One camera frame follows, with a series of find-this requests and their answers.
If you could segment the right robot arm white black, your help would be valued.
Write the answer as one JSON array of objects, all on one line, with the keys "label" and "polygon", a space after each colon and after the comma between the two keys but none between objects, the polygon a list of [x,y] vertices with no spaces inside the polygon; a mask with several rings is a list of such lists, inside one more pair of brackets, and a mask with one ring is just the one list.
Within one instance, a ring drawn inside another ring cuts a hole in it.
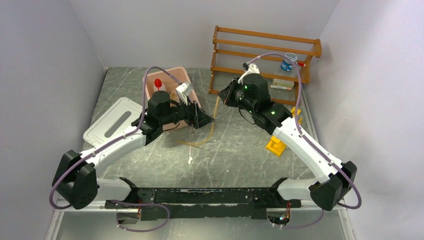
[{"label": "right robot arm white black", "polygon": [[271,100],[267,81],[251,73],[238,83],[234,78],[218,92],[223,104],[246,110],[256,126],[290,148],[311,170],[310,179],[287,179],[270,193],[270,202],[282,207],[288,200],[309,200],[331,211],[353,188],[357,166],[343,162],[317,143],[283,104]]}]

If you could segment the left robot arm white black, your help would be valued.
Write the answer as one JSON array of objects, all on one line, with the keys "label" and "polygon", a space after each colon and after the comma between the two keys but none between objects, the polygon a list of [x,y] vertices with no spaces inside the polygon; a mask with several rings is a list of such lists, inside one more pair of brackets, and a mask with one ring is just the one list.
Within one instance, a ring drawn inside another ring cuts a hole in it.
[{"label": "left robot arm white black", "polygon": [[214,118],[204,112],[196,101],[176,102],[166,91],[155,92],[140,117],[123,133],[81,153],[69,150],[63,154],[52,181],[51,206],[58,210],[67,208],[55,204],[53,195],[58,193],[76,210],[87,207],[93,201],[108,200],[117,200],[126,208],[134,207],[139,194],[132,182],[123,177],[100,179],[97,172],[153,142],[163,133],[164,125],[180,121],[199,129],[214,122]]}]

